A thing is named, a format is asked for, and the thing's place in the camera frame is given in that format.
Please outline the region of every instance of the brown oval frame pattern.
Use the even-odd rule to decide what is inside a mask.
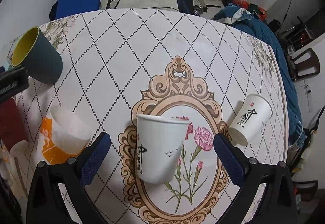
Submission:
[[[207,83],[200,77],[194,77],[193,71],[185,60],[176,56],[166,66],[165,75],[155,75],[149,81],[149,88],[141,91],[142,99],[132,108],[132,123],[119,135],[119,151],[123,156],[121,174],[125,187],[124,200],[139,208],[140,217],[150,224],[195,224],[201,223],[217,204],[219,193],[229,183],[229,177],[218,159],[217,171],[205,199],[193,210],[183,215],[172,215],[157,208],[148,197],[144,183],[136,177],[136,159],[134,150],[137,143],[137,114],[160,116],[166,110],[186,105],[197,110],[208,122],[214,134],[224,133],[228,138],[228,127],[222,121],[220,105],[208,91]]]

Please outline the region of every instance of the table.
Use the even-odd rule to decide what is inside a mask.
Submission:
[[[29,134],[29,148],[19,157],[27,189],[39,161],[41,120],[55,104],[92,128],[89,144],[102,131],[112,138],[98,174],[86,187],[108,223],[215,223],[239,187],[213,149],[199,139],[227,134],[246,95],[269,99],[274,114],[259,135],[240,148],[262,163],[286,160],[286,98],[269,45],[215,21],[154,9],[94,11],[40,28],[61,54],[63,72],[54,86],[30,78],[29,89],[17,95]],[[180,181],[153,186],[136,176],[139,113],[191,121]],[[191,161],[197,146],[200,151]],[[252,218],[263,190],[261,185],[244,222]],[[64,186],[61,192],[79,222]]]

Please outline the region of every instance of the dark green cup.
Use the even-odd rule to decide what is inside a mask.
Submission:
[[[13,67],[25,67],[29,76],[44,84],[55,83],[63,68],[60,54],[39,27],[34,27],[23,35],[14,50],[11,62]]]

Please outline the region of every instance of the dotted diamond pattern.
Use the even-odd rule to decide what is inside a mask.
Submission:
[[[74,27],[57,50],[63,59],[58,82],[51,86],[30,78],[30,88],[17,95],[17,106],[29,137],[29,148],[18,157],[27,190],[38,162],[41,120],[51,105],[58,104],[76,113],[92,128],[89,144],[102,131],[111,136],[111,149],[93,183],[86,187],[99,212],[108,223],[130,223],[132,219],[132,223],[146,223],[138,209],[124,201],[118,134],[130,124],[132,106],[141,100],[140,90],[147,89],[150,78],[164,74],[166,65],[176,55],[185,59],[196,77],[206,80],[227,124],[247,95],[258,93],[269,99],[273,117],[241,149],[247,157],[256,157],[263,163],[285,160],[288,120],[277,65],[273,65],[269,83],[245,33],[186,14],[137,9],[80,14]],[[271,47],[265,48],[275,63]],[[72,212],[65,187],[60,189],[73,219],[80,222]],[[238,187],[230,181],[204,223],[215,223],[237,191]],[[253,216],[263,191],[261,185],[243,223]]]

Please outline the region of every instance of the white cup with chinese characters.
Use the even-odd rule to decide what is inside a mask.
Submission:
[[[258,94],[251,94],[228,128],[230,137],[246,146],[272,117],[273,109],[269,101]]]
[[[137,115],[136,169],[151,184],[170,182],[191,121]]]

